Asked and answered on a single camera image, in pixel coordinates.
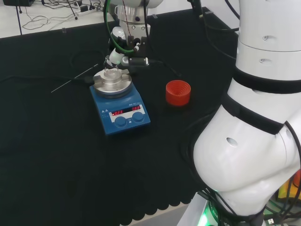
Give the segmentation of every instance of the yellow object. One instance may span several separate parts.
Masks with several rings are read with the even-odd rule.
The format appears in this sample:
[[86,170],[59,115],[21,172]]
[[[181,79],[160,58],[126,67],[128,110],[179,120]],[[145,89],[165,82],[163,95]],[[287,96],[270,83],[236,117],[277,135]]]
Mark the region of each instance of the yellow object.
[[[287,190],[288,190],[288,185],[289,185],[289,180],[285,182],[284,185],[282,185],[280,188],[279,188],[279,193],[278,193],[278,198],[279,199],[285,199],[286,198],[286,194],[287,194]],[[291,185],[291,190],[290,190],[290,198],[294,198],[297,194],[297,190],[298,188],[295,187],[295,185]]]

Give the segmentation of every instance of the black fabric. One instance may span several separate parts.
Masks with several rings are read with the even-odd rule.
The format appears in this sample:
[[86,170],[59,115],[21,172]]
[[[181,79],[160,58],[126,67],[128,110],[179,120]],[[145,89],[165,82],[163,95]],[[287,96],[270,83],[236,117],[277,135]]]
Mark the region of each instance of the black fabric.
[[241,121],[254,126],[264,132],[277,134],[283,128],[283,124],[271,119],[268,119],[250,109],[242,106],[240,103],[233,100],[227,93],[222,96],[222,106],[232,116],[237,117]]
[[265,93],[292,94],[301,92],[301,80],[282,81],[247,74],[236,68],[233,79],[239,84]]
[[[208,19],[223,27],[214,15]],[[165,87],[178,78],[161,65],[137,70],[133,82],[149,126],[106,137],[85,86],[70,82],[51,93],[64,82],[0,83],[0,225],[119,226],[169,204],[190,202],[199,187],[178,143],[187,125],[220,105],[234,62],[207,44],[192,10],[158,15],[149,23],[154,48],[191,85],[190,104],[172,108]],[[236,35],[212,39],[235,54]],[[83,50],[106,52],[107,45],[104,24],[4,38],[0,79],[75,77],[96,63],[103,65],[103,57],[84,51],[74,67],[70,58]]]

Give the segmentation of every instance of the green light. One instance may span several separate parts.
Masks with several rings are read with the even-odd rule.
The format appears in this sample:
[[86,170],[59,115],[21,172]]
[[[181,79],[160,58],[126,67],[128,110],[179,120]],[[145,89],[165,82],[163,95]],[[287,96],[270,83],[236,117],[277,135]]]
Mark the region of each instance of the green light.
[[198,222],[198,226],[206,226],[208,223],[208,218],[206,216],[206,214],[204,213],[201,218],[199,219],[199,222]]

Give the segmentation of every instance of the white robotic arm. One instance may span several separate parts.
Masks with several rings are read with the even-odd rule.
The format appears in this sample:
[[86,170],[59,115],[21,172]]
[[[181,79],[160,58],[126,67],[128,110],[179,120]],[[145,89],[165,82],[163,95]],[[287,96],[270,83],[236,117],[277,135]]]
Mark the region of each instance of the white robotic arm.
[[[155,8],[163,0],[146,0],[146,13],[148,8]],[[145,46],[147,45],[146,27],[144,21],[144,0],[111,0],[111,3],[118,5],[117,16],[120,20],[120,27],[115,27],[112,35],[121,42],[126,42],[138,52],[138,56],[145,56]],[[113,68],[119,64],[128,66],[128,58],[123,53],[114,49],[106,60],[106,65]]]
[[[238,74],[226,95],[247,113],[288,121],[301,140],[301,1],[239,3]],[[195,144],[194,163],[236,214],[249,216],[300,169],[300,159],[287,126],[273,134],[235,114],[219,108]]]

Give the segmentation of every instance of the red cup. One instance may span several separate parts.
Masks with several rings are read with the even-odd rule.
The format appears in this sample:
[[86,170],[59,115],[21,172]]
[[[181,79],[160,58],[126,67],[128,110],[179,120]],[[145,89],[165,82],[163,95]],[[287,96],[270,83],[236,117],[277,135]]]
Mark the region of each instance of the red cup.
[[173,106],[189,103],[191,87],[182,80],[173,80],[166,85],[166,101]]

